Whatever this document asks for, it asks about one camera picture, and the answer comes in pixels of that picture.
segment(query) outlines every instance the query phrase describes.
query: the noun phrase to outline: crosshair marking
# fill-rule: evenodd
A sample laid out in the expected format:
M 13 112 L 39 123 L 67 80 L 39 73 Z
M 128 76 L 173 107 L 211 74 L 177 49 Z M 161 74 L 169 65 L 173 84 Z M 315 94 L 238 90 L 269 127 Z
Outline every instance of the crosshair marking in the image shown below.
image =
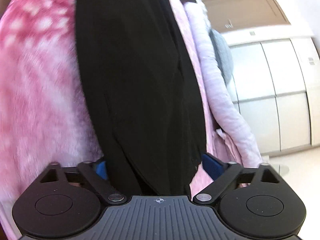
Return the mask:
M 162 203 L 162 202 L 165 201 L 165 200 L 164 200 L 163 198 L 157 198 L 155 201 L 160 204 L 160 203 Z

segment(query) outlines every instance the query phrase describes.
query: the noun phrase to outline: gray ribbed surface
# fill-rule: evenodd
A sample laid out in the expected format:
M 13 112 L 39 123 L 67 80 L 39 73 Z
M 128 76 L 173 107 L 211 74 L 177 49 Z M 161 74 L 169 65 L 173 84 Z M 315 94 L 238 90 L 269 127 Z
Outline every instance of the gray ribbed surface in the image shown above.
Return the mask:
M 68 240 L 248 240 L 226 228 L 209 207 L 193 205 L 186 196 L 161 198 L 158 203 L 159 197 L 134 196 L 109 207 L 98 223 Z

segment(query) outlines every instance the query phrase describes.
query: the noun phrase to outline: circular pad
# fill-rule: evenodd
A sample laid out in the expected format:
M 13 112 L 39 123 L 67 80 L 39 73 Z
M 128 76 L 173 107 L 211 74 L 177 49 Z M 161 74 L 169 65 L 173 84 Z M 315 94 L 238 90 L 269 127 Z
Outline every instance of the circular pad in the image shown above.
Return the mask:
M 247 208 L 258 216 L 272 217 L 283 210 L 283 204 L 275 197 L 260 195 L 249 198 Z
M 72 199 L 65 195 L 49 195 L 36 202 L 36 210 L 47 216 L 62 214 L 71 207 Z

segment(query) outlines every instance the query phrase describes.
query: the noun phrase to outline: gray pillow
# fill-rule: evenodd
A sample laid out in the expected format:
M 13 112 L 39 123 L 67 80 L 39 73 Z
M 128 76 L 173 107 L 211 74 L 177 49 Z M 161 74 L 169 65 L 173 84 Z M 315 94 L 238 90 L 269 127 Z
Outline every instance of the gray pillow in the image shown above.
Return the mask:
M 233 73 L 233 60 L 231 50 L 224 37 L 216 30 L 210 30 L 209 36 L 214 48 L 218 68 L 221 70 L 221 75 L 227 85 Z

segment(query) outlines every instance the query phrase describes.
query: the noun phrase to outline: wooden door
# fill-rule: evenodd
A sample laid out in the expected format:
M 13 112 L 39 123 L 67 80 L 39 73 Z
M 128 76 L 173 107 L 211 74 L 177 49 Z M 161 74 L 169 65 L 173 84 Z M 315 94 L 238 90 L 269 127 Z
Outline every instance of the wooden door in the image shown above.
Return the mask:
M 218 32 L 290 24 L 276 0 L 203 0 Z

